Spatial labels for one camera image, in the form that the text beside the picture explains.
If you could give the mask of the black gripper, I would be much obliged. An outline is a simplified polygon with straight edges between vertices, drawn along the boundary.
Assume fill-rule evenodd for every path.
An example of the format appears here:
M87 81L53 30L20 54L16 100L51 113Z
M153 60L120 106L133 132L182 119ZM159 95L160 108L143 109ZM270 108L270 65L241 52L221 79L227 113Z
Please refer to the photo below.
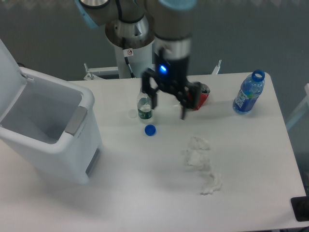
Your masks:
M186 110L195 109L198 106L201 95L201 83L187 81L189 56L170 59L167 55L170 55L170 53L164 47L160 47L157 53L155 53L155 71L147 68L142 73L142 92L150 97L152 108L157 107L158 90L175 97L183 97L180 101L182 107L181 120L185 120ZM153 78L156 82L156 88L151 87L150 78Z

